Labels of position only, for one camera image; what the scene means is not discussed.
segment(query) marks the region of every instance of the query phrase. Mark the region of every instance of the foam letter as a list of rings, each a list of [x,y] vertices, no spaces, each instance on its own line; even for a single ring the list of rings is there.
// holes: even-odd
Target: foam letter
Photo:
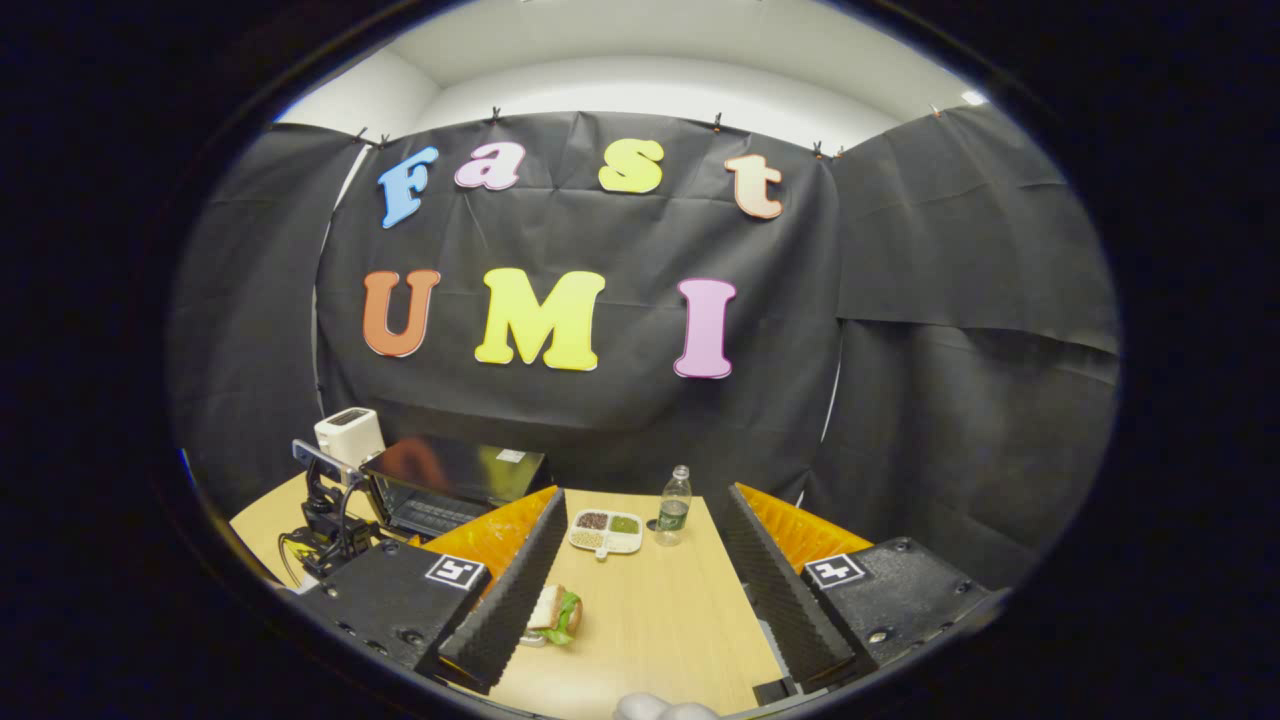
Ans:
[[[525,159],[525,146],[516,142],[490,142],[471,151],[472,160],[453,173],[453,182],[462,187],[506,190],[520,179],[516,169]]]
[[[685,354],[676,360],[682,378],[727,378],[733,365],[724,359],[724,306],[737,288],[724,281],[689,278],[680,283],[689,304]]]
[[[392,333],[387,327],[387,311],[392,302],[392,288],[399,284],[399,275],[388,270],[365,277],[365,342],[379,355],[406,357],[417,351],[426,337],[426,314],[431,307],[431,288],[440,282],[435,270],[413,270],[408,274],[408,324],[404,332]]]
[[[383,195],[387,197],[384,228],[389,228],[417,211],[417,206],[422,201],[413,197],[413,191],[426,190],[426,165],[434,163],[439,156],[440,151],[434,146],[424,147],[378,178],[378,184],[383,186]]]
[[[600,184],[614,192],[649,192],[662,182],[662,146],[652,140],[617,140],[604,149]]]
[[[782,214],[782,204],[769,200],[768,182],[782,182],[782,173],[765,165],[764,155],[742,155],[724,160],[724,169],[733,172],[733,199],[744,213],[765,220]]]
[[[552,288],[547,301],[538,305],[529,275],[518,268],[498,268],[484,275],[489,286],[489,322],[484,342],[476,347],[476,360],[506,365],[515,357],[507,345],[511,328],[526,365],[538,359],[547,336],[552,347],[543,355],[548,368],[559,370],[594,370],[598,365],[591,352],[591,314],[595,296],[604,290],[604,278],[595,273],[564,273]]]

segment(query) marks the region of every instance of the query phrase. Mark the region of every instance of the white divided plate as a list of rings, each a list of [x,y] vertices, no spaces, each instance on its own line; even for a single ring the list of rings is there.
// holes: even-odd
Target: white divided plate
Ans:
[[[595,530],[590,528],[580,528],[577,521],[588,512],[599,512],[604,515],[604,529]],[[614,518],[627,518],[636,524],[635,533],[616,533],[609,530],[613,525]],[[577,515],[573,516],[573,523],[568,527],[568,543],[573,547],[581,547],[582,550],[595,551],[596,560],[604,560],[611,552],[626,553],[635,552],[640,550],[640,543],[644,539],[644,520],[630,512],[613,512],[611,510],[580,510]]]

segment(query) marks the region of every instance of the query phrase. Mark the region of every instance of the black cloth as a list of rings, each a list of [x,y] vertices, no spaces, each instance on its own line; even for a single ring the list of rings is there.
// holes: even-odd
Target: black cloth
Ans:
[[[297,474],[289,443],[315,437],[311,293],[358,151],[339,132],[276,126],[228,170],[188,240],[166,392],[174,434],[227,515]]]
[[[644,195],[605,192],[596,173],[621,138],[655,140],[663,177]],[[526,155],[511,188],[463,188],[453,173],[484,143]],[[378,178],[433,145],[421,206],[389,229]],[[783,182],[782,215],[733,199],[724,160],[759,152]],[[390,143],[360,169],[334,214],[317,283],[326,410],[378,411],[388,442],[412,432],[545,451],[571,488],[658,493],[675,465],[716,509],[735,480],[795,500],[817,448],[836,373],[836,188],[828,164],[774,138],[657,115],[549,113],[433,129]],[[521,268],[539,301],[567,272],[605,278],[595,301],[595,370],[479,363],[495,268]],[[388,327],[407,322],[416,269],[442,275],[426,338],[408,357],[364,342],[364,278],[399,273]],[[733,283],[726,323],[732,374],[676,375],[685,341],[677,283]]]
[[[1018,329],[1117,352],[1088,214],[1052,160],[991,105],[927,115],[832,163],[840,316]]]
[[[1015,584],[1088,495],[1119,357],[1016,331],[844,324],[801,507],[873,542],[910,536],[986,587]]]
[[[841,374],[804,507],[1014,584],[1110,437],[1120,324],[1098,237],[991,105],[902,124],[832,174]]]

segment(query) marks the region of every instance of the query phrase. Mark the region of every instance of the table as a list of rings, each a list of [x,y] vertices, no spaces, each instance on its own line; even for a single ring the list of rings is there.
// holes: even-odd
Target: table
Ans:
[[[349,511],[372,518],[364,493]],[[302,524],[302,475],[232,520],[273,573],[283,573],[276,536]],[[566,489],[570,521],[579,510],[657,514],[658,496]],[[684,538],[662,547],[649,530],[639,551],[595,560],[561,541],[547,577],[582,598],[582,624],[564,647],[517,646],[488,700],[563,720],[607,720],[618,698],[649,692],[668,702],[700,702],[719,715],[756,707],[755,685],[782,670],[733,573],[707,503],[694,497]],[[301,578],[301,569],[294,565]],[[291,584],[285,578],[285,584]]]

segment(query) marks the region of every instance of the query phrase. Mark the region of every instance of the pink letter i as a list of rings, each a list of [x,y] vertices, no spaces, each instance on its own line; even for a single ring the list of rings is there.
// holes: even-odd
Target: pink letter i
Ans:
[[[689,278],[680,293],[689,304],[685,322],[685,354],[676,360],[682,378],[727,378],[733,365],[724,359],[724,306],[737,288],[724,281]]]

